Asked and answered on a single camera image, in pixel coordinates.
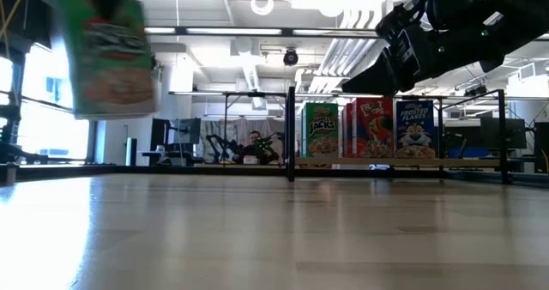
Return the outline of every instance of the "security camera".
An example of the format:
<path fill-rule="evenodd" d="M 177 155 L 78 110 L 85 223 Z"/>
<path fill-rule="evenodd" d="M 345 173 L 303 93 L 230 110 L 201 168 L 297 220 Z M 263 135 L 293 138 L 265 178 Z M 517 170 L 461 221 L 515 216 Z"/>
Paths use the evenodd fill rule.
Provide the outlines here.
<path fill-rule="evenodd" d="M 286 66 L 294 66 L 298 63 L 298 61 L 299 56 L 295 49 L 286 49 L 286 54 L 284 54 L 284 64 Z"/>

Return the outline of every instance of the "window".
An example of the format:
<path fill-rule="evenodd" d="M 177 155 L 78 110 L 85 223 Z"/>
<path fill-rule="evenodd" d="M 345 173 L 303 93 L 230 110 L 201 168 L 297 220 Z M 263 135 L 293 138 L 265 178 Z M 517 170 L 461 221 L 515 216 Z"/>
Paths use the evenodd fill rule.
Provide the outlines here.
<path fill-rule="evenodd" d="M 9 104 L 7 92 L 11 90 L 13 81 L 13 64 L 4 57 L 0 57 L 0 105 Z M 0 118 L 0 129 L 6 125 L 6 118 Z"/>
<path fill-rule="evenodd" d="M 33 45 L 27 54 L 23 96 L 72 108 L 69 62 L 64 53 L 53 53 Z"/>
<path fill-rule="evenodd" d="M 13 81 L 13 64 L 4 57 L 0 57 L 0 91 L 9 92 Z"/>
<path fill-rule="evenodd" d="M 23 150 L 50 157 L 85 159 L 89 122 L 70 112 L 23 101 L 17 144 Z"/>
<path fill-rule="evenodd" d="M 26 59 L 17 144 L 29 153 L 85 159 L 89 122 L 71 111 L 66 54 L 33 45 Z"/>

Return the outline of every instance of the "red cereal box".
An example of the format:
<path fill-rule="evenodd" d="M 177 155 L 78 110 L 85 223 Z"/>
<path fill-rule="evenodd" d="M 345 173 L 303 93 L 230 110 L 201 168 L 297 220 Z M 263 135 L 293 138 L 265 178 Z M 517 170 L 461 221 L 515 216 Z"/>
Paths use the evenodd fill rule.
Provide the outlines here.
<path fill-rule="evenodd" d="M 393 100 L 358 98 L 353 102 L 353 154 L 359 158 L 393 157 Z"/>

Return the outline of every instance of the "computer monitor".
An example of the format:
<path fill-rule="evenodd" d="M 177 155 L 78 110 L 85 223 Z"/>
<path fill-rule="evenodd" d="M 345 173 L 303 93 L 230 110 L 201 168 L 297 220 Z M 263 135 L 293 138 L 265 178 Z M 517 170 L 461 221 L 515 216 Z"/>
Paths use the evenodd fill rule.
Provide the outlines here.
<path fill-rule="evenodd" d="M 507 148 L 525 149 L 526 124 L 524 119 L 505 119 Z M 488 148 L 500 148 L 499 118 L 480 118 L 480 133 Z"/>
<path fill-rule="evenodd" d="M 485 148 L 486 144 L 484 139 L 480 135 L 479 126 L 445 126 L 444 133 L 451 138 L 451 135 L 455 136 L 450 142 L 445 143 L 450 145 L 451 148 L 459 148 L 462 145 L 462 139 L 467 140 L 466 146 L 468 148 Z"/>

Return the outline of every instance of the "black pole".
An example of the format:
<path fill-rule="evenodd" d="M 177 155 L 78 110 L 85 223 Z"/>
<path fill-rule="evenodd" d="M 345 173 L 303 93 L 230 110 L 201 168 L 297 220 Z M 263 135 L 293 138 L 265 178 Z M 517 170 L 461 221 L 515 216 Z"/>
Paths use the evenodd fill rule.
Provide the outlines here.
<path fill-rule="evenodd" d="M 443 122 L 443 99 L 438 98 L 438 158 L 444 159 L 444 122 Z M 444 175 L 444 166 L 438 167 L 438 174 L 442 178 Z"/>
<path fill-rule="evenodd" d="M 286 109 L 288 117 L 288 181 L 295 180 L 295 87 L 288 89 L 288 107 Z"/>
<path fill-rule="evenodd" d="M 478 95 L 476 95 L 476 96 L 474 96 L 474 97 L 467 98 L 467 99 L 462 100 L 462 101 L 458 101 L 458 102 L 456 102 L 456 103 L 454 103 L 454 104 L 451 104 L 451 105 L 447 105 L 447 106 L 445 106 L 445 107 L 443 108 L 443 110 L 446 110 L 446 109 L 448 109 L 448 108 L 451 107 L 451 106 L 458 106 L 458 105 L 464 104 L 464 103 L 466 103 L 466 102 L 469 102 L 469 101 L 471 101 L 471 100 L 476 100 L 476 99 L 478 99 L 478 98 L 481 98 L 481 97 L 484 97 L 484 96 L 487 96 L 487 95 L 494 95 L 494 94 L 497 93 L 497 92 L 498 92 L 498 90 L 493 90 L 493 91 L 490 91 L 490 92 L 488 92 L 488 93 L 478 94 Z"/>
<path fill-rule="evenodd" d="M 498 90 L 498 109 L 499 109 L 499 169 L 501 170 L 501 183 L 509 183 L 509 173 L 507 167 L 507 127 L 505 126 L 505 92 Z"/>
<path fill-rule="evenodd" d="M 290 147 L 289 147 L 289 144 L 290 144 L 290 127 L 289 127 L 289 122 L 290 122 L 290 111 L 289 111 L 289 107 L 288 107 L 288 97 L 286 96 L 285 98 L 285 111 L 284 111 L 284 166 L 286 167 L 286 176 L 287 178 L 289 178 L 288 176 L 288 171 L 289 171 L 289 159 L 288 159 L 288 155 L 289 155 L 289 152 L 290 152 Z"/>
<path fill-rule="evenodd" d="M 223 152 L 221 153 L 221 160 L 225 161 L 226 154 L 226 113 L 229 110 L 229 94 L 225 94 L 225 123 L 223 124 Z"/>

